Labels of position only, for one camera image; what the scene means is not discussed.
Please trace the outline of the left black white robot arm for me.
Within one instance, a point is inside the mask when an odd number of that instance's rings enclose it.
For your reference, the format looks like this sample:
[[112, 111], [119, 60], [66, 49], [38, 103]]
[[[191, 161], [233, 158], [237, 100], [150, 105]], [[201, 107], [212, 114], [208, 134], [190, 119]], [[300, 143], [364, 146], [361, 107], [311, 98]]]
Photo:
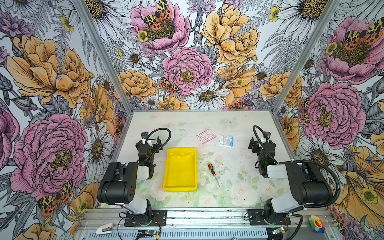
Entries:
[[136, 193], [137, 181], [152, 179], [155, 171], [154, 154], [161, 151], [160, 138], [150, 139], [147, 132], [136, 143], [139, 159], [125, 164], [110, 163], [97, 192], [99, 203], [127, 210], [126, 227], [149, 226], [155, 220], [149, 200]]

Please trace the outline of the orange black handled screwdriver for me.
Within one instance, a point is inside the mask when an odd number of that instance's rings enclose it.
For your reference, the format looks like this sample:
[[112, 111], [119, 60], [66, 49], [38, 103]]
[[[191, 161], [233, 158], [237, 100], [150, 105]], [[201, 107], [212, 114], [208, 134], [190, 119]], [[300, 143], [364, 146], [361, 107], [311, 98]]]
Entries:
[[217, 175], [216, 175], [214, 166], [212, 165], [212, 163], [208, 163], [208, 168], [209, 168], [209, 171], [211, 172], [213, 178], [216, 180], [216, 182], [217, 182], [219, 188], [221, 188], [220, 183], [219, 183], [219, 181], [218, 181], [218, 179], [217, 179]]

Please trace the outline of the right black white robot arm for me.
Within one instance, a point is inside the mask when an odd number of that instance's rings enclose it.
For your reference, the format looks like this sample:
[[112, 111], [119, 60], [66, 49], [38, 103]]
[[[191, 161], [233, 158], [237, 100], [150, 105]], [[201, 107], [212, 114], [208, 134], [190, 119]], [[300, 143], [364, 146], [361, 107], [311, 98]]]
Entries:
[[291, 214], [306, 208], [327, 207], [339, 197], [340, 184], [332, 190], [321, 172], [330, 172], [327, 166], [307, 160], [277, 162], [274, 158], [276, 144], [270, 140], [270, 134], [251, 138], [249, 149], [258, 156], [255, 167], [263, 178], [287, 180], [289, 183], [287, 192], [266, 200], [263, 210], [248, 212], [252, 225], [289, 223]]

